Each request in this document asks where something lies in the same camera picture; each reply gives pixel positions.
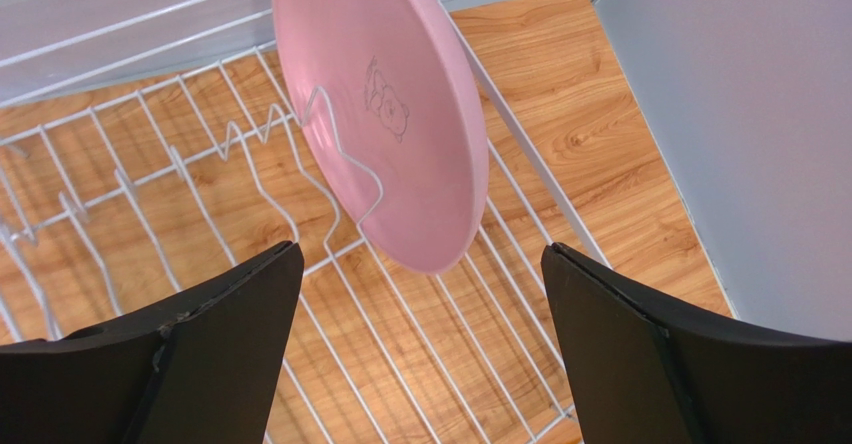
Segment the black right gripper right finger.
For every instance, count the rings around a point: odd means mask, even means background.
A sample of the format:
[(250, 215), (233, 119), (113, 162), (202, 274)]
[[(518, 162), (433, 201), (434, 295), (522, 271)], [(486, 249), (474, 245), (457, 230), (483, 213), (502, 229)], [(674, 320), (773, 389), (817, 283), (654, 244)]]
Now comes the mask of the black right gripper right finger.
[(541, 269), (588, 443), (847, 443), (851, 345), (687, 303), (562, 243)]

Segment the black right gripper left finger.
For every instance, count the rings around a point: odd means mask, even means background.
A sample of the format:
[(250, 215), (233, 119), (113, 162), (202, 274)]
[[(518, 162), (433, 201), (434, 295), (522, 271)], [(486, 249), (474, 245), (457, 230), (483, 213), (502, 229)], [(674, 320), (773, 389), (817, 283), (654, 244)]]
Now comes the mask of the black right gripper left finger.
[(260, 443), (303, 280), (284, 241), (129, 314), (1, 349), (5, 443)]

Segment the pink plate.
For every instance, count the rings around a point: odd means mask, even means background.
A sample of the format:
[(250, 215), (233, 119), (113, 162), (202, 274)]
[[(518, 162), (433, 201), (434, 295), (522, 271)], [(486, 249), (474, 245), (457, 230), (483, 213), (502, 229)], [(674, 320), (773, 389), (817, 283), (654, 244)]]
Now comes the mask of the pink plate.
[(272, 0), (284, 82), (327, 183), (400, 265), (454, 266), (482, 220), (488, 146), (439, 0)]

